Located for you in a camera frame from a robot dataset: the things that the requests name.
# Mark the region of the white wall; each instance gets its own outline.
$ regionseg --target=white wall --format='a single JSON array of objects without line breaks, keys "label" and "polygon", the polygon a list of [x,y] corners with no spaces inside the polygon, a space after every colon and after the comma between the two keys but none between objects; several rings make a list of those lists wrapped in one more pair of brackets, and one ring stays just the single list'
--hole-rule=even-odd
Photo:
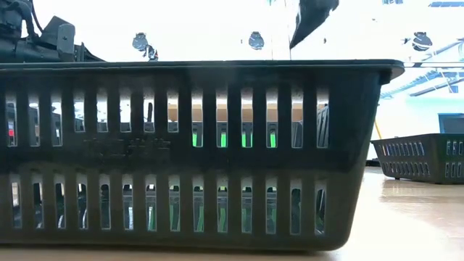
[{"label": "white wall", "polygon": [[[407,97],[406,99],[383,100],[377,108],[377,125],[382,138],[439,133],[439,113],[464,113],[464,99],[450,94],[444,97]],[[373,129],[372,139],[378,139]],[[375,158],[372,145],[368,159]]]}]

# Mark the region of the basket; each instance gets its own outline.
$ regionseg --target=basket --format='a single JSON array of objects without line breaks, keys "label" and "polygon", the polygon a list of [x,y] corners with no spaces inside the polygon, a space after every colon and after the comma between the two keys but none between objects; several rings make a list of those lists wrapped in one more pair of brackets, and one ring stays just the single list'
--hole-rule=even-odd
[{"label": "basket", "polygon": [[372,141],[388,177],[464,183],[464,134],[432,133]]},{"label": "basket", "polygon": [[390,60],[2,65],[0,243],[337,249],[380,87],[403,70]]}]

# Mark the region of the wooden table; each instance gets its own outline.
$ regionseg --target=wooden table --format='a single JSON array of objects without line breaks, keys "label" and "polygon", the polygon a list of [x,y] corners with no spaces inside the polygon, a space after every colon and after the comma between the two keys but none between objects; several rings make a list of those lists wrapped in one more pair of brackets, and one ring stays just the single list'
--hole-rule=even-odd
[{"label": "wooden table", "polygon": [[385,178],[367,168],[352,235],[334,252],[307,255],[169,253],[129,250],[0,249],[1,260],[464,260],[464,186]]}]

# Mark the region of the table surface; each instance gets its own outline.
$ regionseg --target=table surface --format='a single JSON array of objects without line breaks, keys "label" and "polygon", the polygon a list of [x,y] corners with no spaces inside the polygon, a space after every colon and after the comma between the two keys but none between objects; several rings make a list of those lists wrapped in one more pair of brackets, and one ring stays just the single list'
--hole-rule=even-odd
[{"label": "table surface", "polygon": [[464,260],[464,186],[386,178],[368,167],[352,234],[339,250],[306,255],[0,248],[2,260]]}]

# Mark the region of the dark gray basket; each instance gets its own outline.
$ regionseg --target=dark gray basket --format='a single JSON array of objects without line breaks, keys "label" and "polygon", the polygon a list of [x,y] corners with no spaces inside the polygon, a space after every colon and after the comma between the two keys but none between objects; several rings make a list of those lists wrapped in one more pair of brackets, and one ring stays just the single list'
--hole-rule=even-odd
[{"label": "dark gray basket", "polygon": [[372,141],[388,177],[464,183],[464,134],[433,133]]},{"label": "dark gray basket", "polygon": [[[347,241],[380,87],[404,70],[389,60],[1,67],[0,243],[284,250],[332,250]],[[228,122],[219,128],[223,86]],[[242,128],[244,87],[253,89],[254,122]],[[272,124],[270,87],[278,89]],[[302,89],[298,123],[292,87]],[[97,122],[97,88],[107,91],[107,125]],[[121,88],[130,89],[130,124],[120,122]],[[154,92],[154,124],[144,120],[145,88]],[[193,88],[203,93],[201,125],[192,124]],[[171,89],[178,92],[175,125],[167,121]],[[328,107],[317,112],[317,89],[329,93],[330,117]],[[76,91],[85,96],[83,120],[75,120]],[[56,93],[61,108],[51,105]],[[7,94],[15,95],[13,133]],[[37,121],[30,94],[38,95]],[[32,146],[35,124],[40,146]],[[227,131],[226,147],[218,146],[219,129]],[[251,147],[243,135],[254,137]]]}]

